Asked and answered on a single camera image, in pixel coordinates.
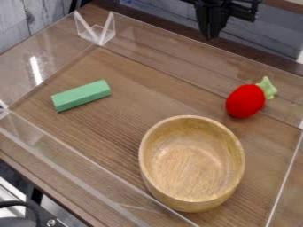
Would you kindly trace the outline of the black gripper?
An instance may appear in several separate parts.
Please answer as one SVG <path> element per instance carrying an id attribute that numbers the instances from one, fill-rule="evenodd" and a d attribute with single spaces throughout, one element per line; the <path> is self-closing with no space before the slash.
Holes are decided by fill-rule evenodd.
<path id="1" fill-rule="evenodd" d="M 207 39 L 216 38 L 229 17 L 255 21 L 263 0 L 188 0 L 195 7 L 199 29 Z"/>

